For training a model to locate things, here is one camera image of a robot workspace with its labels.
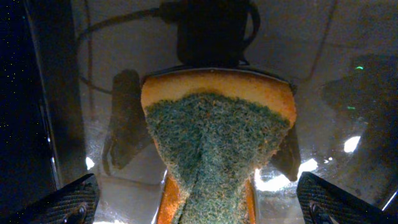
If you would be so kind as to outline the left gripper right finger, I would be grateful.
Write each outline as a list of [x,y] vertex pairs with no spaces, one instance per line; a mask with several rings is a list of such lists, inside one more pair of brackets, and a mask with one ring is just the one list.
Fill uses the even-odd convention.
[[297,198],[305,224],[395,224],[395,217],[311,172],[298,180]]

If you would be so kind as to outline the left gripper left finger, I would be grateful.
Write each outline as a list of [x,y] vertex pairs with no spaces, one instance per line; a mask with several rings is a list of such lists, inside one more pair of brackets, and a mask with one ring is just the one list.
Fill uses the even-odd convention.
[[92,224],[100,199],[94,174],[86,174],[56,192],[2,219],[3,223]]

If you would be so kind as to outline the green and yellow sponge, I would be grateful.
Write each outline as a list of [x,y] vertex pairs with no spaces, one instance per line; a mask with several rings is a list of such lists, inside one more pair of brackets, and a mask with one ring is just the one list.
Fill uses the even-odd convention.
[[141,104],[167,167],[157,223],[253,223],[250,178],[275,161],[291,181],[300,154],[285,143],[297,118],[291,86],[244,71],[148,77]]

